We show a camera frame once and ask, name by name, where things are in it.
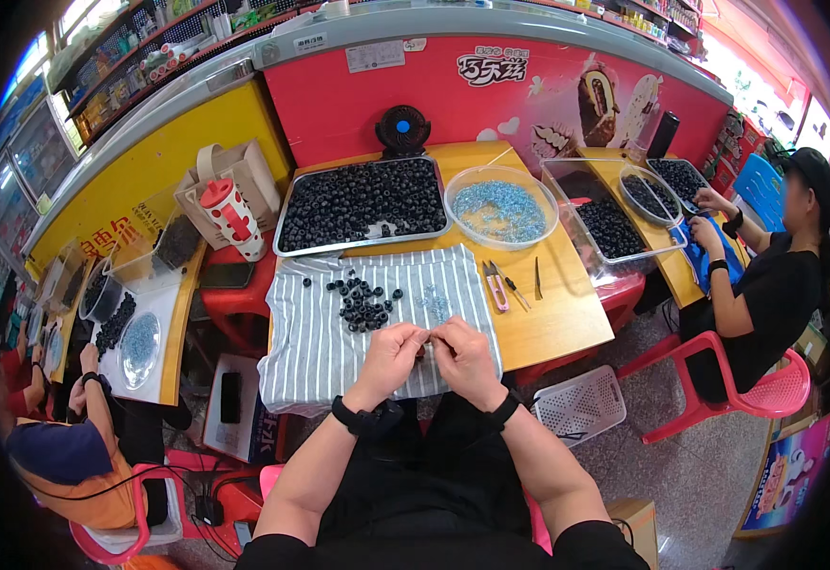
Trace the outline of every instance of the logo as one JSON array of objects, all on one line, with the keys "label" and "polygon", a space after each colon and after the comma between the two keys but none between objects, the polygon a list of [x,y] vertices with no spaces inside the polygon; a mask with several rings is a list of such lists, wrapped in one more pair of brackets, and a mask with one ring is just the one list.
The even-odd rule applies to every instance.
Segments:
[{"label": "logo", "polygon": [[515,47],[477,46],[474,54],[456,59],[459,76],[471,86],[523,81],[528,64],[529,50]]}]

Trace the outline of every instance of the orange shirt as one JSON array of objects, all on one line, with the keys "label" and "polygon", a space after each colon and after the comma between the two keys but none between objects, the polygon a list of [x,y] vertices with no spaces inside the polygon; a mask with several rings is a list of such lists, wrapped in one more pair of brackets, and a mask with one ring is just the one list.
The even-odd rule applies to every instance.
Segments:
[{"label": "orange shirt", "polygon": [[[31,419],[19,418],[17,419],[17,425],[31,421]],[[51,483],[34,473],[24,470],[17,462],[12,463],[16,471],[21,475],[21,478],[29,484],[29,488],[32,489],[38,501],[63,518],[90,528],[112,529],[135,526],[135,504],[133,503],[132,482],[120,485],[112,491],[84,501],[58,499],[39,492],[43,491],[59,497],[84,497],[120,483],[133,473],[119,448],[111,456],[111,464],[114,467],[111,473],[89,477],[75,486]],[[143,506],[148,508],[145,491],[143,492],[142,500]]]}]

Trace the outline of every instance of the bottle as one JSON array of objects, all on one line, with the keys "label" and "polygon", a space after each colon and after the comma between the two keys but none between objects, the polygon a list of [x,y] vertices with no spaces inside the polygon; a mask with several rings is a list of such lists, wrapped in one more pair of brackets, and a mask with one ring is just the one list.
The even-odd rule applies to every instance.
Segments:
[{"label": "bottle", "polygon": [[674,113],[665,111],[662,115],[662,120],[658,123],[656,134],[652,138],[652,144],[649,145],[649,152],[647,152],[648,158],[661,159],[665,157],[665,153],[668,152],[668,147],[675,137],[677,125],[680,122]]}]

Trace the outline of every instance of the cell phone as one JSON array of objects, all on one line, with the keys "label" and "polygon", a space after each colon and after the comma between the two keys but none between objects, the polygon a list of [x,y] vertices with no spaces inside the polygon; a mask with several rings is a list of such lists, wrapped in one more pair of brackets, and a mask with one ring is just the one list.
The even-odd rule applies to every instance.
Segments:
[{"label": "cell phone", "polygon": [[206,267],[200,277],[200,287],[206,289],[243,289],[249,285],[256,264],[215,264]]},{"label": "cell phone", "polygon": [[238,535],[238,544],[243,551],[247,542],[253,540],[253,530],[256,528],[256,521],[234,521],[234,533]]},{"label": "cell phone", "polygon": [[221,375],[219,421],[240,423],[240,372],[225,372]]}]

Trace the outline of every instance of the paper bag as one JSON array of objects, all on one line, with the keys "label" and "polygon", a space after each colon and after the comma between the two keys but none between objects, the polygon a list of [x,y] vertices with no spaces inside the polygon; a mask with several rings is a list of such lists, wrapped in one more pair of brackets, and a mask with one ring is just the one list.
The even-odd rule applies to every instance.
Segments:
[{"label": "paper bag", "polygon": [[249,211],[260,227],[260,232],[275,229],[279,209],[282,207],[282,197],[275,187],[269,165],[262,157],[260,144],[256,139],[251,139],[228,150],[218,144],[209,145],[197,153],[197,167],[184,174],[183,180],[174,192],[174,199],[212,249],[221,249],[230,245],[230,242],[212,224],[200,206],[200,198],[206,191],[209,180],[222,178],[234,180],[234,187],[247,203]]}]

